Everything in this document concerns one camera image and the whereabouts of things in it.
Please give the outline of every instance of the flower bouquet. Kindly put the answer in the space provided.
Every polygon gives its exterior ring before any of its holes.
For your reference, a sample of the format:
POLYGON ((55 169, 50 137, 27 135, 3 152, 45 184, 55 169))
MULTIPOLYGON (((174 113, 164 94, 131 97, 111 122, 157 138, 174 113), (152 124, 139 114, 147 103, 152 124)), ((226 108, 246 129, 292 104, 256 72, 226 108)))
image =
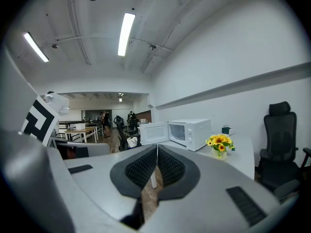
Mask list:
POLYGON ((212 135, 208 140, 206 140, 206 143, 212 148, 212 156, 220 160, 225 160, 227 158, 226 148, 230 148, 232 151, 235 151, 232 140, 224 134, 212 135))

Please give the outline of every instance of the white microwave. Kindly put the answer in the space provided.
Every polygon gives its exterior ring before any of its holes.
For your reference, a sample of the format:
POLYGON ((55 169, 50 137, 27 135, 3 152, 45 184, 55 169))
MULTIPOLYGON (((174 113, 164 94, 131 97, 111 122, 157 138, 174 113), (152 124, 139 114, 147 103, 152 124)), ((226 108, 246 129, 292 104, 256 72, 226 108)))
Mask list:
POLYGON ((191 151, 206 145, 211 135, 210 119, 182 119, 168 122, 140 124, 142 145, 174 141, 191 151))

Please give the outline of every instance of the wooden table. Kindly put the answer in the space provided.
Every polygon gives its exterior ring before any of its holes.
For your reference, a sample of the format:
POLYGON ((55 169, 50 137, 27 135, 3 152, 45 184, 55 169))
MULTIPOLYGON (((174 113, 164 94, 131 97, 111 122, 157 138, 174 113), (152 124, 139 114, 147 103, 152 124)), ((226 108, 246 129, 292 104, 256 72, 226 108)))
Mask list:
POLYGON ((66 140, 68 141, 70 139, 70 135, 71 134, 80 134, 80 141, 82 142, 82 134, 84 136, 84 142, 87 143, 86 140, 86 133, 92 131, 91 134, 94 135, 94 139, 95 139, 95 143, 97 143, 98 140, 98 135, 97 135, 97 127, 87 127, 83 130, 69 130, 69 131, 65 131, 65 136, 66 136, 66 140))

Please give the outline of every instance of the chair headrest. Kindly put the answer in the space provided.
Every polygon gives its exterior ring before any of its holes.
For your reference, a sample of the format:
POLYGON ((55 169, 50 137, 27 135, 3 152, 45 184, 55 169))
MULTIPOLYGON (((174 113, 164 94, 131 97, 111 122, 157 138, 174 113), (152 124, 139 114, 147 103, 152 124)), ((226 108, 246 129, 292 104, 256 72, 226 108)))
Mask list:
POLYGON ((289 103, 282 102, 282 103, 275 103, 269 105, 269 114, 271 116, 279 116, 288 114, 291 111, 291 107, 289 103))

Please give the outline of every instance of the person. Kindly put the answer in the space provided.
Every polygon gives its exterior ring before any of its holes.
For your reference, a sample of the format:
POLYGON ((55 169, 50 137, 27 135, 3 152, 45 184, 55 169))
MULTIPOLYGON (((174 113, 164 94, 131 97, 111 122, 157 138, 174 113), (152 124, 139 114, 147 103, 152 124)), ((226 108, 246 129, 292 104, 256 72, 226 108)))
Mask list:
POLYGON ((104 112, 104 127, 105 127, 105 130, 106 130, 106 133, 105 133, 105 136, 106 137, 110 137, 111 134, 110 134, 110 123, 109 123, 109 112, 105 111, 104 112))

